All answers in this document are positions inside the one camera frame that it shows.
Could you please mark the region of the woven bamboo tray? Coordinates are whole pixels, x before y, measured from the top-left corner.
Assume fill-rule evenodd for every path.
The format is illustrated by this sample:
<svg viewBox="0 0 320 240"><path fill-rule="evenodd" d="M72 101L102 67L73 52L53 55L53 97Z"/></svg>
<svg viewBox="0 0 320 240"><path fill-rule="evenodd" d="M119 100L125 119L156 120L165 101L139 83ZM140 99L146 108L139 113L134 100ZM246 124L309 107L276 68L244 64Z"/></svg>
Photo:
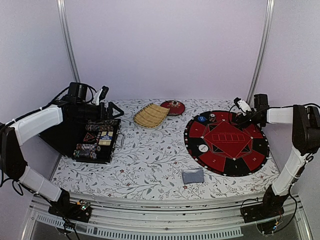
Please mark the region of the woven bamboo tray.
<svg viewBox="0 0 320 240"><path fill-rule="evenodd" d="M134 115L133 122L146 129L155 129L162 124L169 111L169 108L150 103Z"/></svg>

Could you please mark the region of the red white poker chip stack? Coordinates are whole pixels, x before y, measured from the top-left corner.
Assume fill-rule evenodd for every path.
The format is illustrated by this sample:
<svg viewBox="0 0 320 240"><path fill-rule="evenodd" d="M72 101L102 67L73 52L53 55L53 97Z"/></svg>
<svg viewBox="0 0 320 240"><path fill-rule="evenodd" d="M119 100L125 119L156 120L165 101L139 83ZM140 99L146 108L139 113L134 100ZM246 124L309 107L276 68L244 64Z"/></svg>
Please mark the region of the red white poker chip stack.
<svg viewBox="0 0 320 240"><path fill-rule="evenodd" d="M209 115L208 120L209 120L210 122L215 122L215 121L216 121L216 115L215 115L214 113L211 113L211 114Z"/></svg>

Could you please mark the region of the blue small blind button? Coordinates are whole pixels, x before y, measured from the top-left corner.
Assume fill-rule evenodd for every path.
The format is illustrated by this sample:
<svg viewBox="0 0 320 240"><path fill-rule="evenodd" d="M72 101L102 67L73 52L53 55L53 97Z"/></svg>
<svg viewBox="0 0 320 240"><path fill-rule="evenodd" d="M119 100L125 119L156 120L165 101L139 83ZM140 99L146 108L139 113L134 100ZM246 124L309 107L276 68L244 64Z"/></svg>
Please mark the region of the blue small blind button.
<svg viewBox="0 0 320 240"><path fill-rule="evenodd" d="M200 115L197 117L197 120L201 123L204 123L207 121L207 118L205 116Z"/></svg>

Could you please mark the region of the white dealer button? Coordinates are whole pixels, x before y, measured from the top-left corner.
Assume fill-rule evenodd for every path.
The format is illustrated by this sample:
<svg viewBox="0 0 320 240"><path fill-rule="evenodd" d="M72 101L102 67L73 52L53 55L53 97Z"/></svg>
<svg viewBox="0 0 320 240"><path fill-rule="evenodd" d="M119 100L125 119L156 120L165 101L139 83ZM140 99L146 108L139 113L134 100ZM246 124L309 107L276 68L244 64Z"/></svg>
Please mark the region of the white dealer button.
<svg viewBox="0 0 320 240"><path fill-rule="evenodd" d="M206 144L201 144L198 146L198 150L202 153L206 153L209 150L209 148Z"/></svg>

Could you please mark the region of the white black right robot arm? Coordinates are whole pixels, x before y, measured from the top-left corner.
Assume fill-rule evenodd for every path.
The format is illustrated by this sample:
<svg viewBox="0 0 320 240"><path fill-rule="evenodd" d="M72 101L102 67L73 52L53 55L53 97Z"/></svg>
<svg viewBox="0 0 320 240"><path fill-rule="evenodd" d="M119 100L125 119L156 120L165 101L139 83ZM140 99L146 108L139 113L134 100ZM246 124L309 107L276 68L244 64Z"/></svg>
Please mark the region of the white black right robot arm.
<svg viewBox="0 0 320 240"><path fill-rule="evenodd" d="M243 128L250 124L261 128L267 124L291 125L291 152L269 194L277 199L288 196L291 186L320 149L320 106L316 103L270 106L268 95L262 93L254 96L254 107L239 97L233 102L240 110L235 122Z"/></svg>

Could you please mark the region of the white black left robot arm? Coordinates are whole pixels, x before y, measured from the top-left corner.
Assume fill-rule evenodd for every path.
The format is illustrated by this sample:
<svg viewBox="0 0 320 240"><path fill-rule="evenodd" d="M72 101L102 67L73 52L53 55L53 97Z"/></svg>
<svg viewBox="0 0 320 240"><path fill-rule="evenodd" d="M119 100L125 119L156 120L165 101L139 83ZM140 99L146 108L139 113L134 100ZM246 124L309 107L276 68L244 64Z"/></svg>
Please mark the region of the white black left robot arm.
<svg viewBox="0 0 320 240"><path fill-rule="evenodd" d="M124 111L105 102L100 89L71 82L44 106L3 124L0 128L0 168L8 180L55 203L63 216L74 213L68 191L50 182L34 166L36 152L25 157L34 138L62 156L80 163L107 164L112 159Z"/></svg>

